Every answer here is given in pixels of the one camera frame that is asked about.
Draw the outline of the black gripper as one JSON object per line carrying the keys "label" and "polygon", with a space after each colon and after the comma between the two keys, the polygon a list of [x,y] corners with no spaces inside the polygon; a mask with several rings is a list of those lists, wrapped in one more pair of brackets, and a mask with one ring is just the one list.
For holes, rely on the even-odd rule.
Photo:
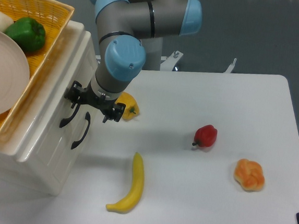
{"label": "black gripper", "polygon": [[120,102],[115,104],[118,97],[119,93],[93,90],[90,84],[83,87],[77,80],[74,80],[64,92],[64,98],[70,101],[71,108],[74,108],[77,104],[84,104],[100,110],[104,115],[103,123],[107,121],[119,122],[122,118],[126,105]]}

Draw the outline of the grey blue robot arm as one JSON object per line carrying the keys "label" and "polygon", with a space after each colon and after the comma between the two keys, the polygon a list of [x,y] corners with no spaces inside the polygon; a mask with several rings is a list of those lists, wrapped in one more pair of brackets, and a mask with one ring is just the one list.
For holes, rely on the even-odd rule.
{"label": "grey blue robot arm", "polygon": [[146,62],[144,39],[196,34],[202,25],[199,0],[92,0],[101,62],[85,87],[74,81],[65,92],[74,111],[89,105],[105,120],[119,121],[116,100]]}

